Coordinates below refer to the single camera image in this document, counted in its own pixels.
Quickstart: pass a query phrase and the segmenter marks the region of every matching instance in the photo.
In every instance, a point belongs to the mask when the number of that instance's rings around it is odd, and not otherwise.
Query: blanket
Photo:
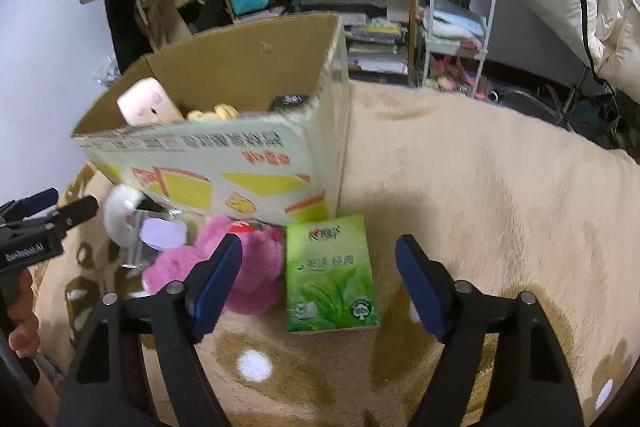
[[[225,312],[197,351],[232,424],[406,424],[442,346],[422,329],[394,265],[403,233],[454,279],[487,294],[538,296],[590,424],[640,353],[638,166],[464,96],[356,82],[351,90],[338,214],[365,216],[382,325],[296,336],[284,329],[284,305],[262,316]],[[110,188],[87,165],[63,201],[102,200]],[[100,295],[140,290],[139,274],[116,267],[116,257],[98,215],[36,271],[42,346],[62,367]],[[175,425],[152,342],[143,343],[160,417]],[[495,347],[488,337],[464,425],[481,414]]]

